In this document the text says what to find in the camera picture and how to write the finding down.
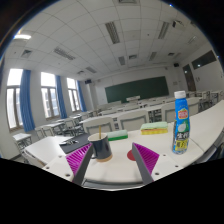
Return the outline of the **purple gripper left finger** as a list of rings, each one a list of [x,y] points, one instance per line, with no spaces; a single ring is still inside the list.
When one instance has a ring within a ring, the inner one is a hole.
[[[66,160],[74,175],[73,182],[76,185],[82,185],[92,154],[93,145],[89,143],[66,156]]]

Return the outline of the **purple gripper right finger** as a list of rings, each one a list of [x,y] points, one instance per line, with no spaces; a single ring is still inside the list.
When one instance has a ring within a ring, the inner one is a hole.
[[[152,171],[159,159],[159,154],[137,143],[132,144],[132,154],[140,171],[143,184],[152,183]]]

